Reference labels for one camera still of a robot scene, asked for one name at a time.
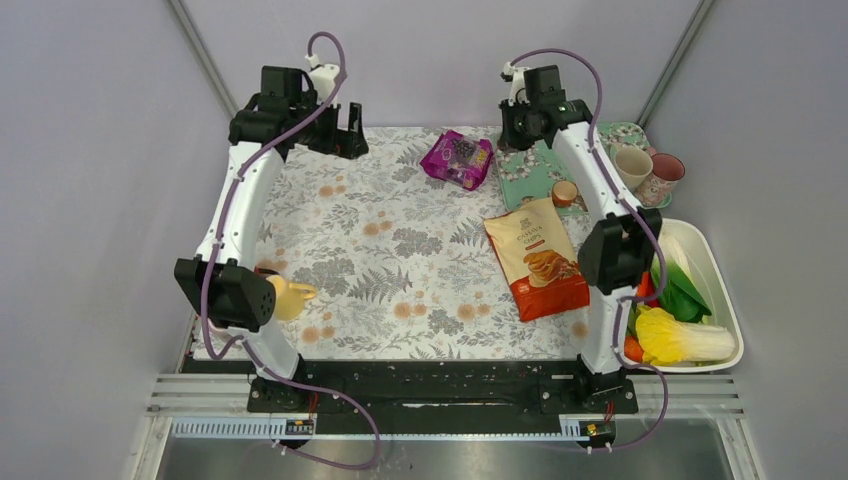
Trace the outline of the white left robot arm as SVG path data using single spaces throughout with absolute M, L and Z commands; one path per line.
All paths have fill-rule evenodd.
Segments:
M 203 337 L 213 329 L 229 337 L 209 356 L 243 347 L 257 375 L 275 381 L 272 398 L 288 411 L 307 404 L 311 387 L 296 375 L 300 353 L 273 324 L 279 296 L 255 270 L 255 247 L 271 187 L 294 147 L 346 159 L 367 153 L 360 104 L 350 104 L 346 128 L 338 125 L 335 97 L 345 78 L 334 64 L 263 67 L 259 92 L 230 121 L 226 178 L 208 230 L 196 253 L 174 267 Z

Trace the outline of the yellow mug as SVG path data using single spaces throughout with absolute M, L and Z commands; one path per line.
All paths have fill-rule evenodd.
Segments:
M 294 320 L 303 312 L 306 301 L 317 295 L 315 286 L 291 282 L 280 275 L 270 275 L 266 280 L 275 291 L 273 316 L 276 320 Z

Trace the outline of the pink floral mug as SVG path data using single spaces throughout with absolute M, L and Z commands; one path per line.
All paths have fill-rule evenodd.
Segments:
M 644 207 L 657 208 L 685 176 L 686 169 L 680 159 L 670 154 L 657 153 L 651 159 L 652 171 L 637 187 L 634 196 Z

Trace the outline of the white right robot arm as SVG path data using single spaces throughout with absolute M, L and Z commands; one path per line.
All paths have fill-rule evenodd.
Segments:
M 591 332 L 579 355 L 575 402 L 597 412 L 613 398 L 610 382 L 624 375 L 627 310 L 644 272 L 660 254 L 662 217 L 644 208 L 616 175 L 598 138 L 596 118 L 581 100 L 569 100 L 557 66 L 518 67 L 501 73 L 510 93 L 499 104 L 501 146 L 524 151 L 544 142 L 570 172 L 594 225 L 577 263 L 589 285 Z

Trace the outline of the small orange mug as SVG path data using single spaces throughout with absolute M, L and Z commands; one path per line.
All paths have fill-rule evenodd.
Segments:
M 551 199 L 557 208 L 570 208 L 577 203 L 578 197 L 578 188 L 571 181 L 557 181 L 551 188 Z

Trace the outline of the teal and cream mug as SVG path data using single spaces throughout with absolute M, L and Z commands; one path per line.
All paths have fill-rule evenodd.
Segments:
M 612 162 L 629 191 L 635 191 L 653 171 L 651 156 L 643 149 L 634 146 L 617 149 Z

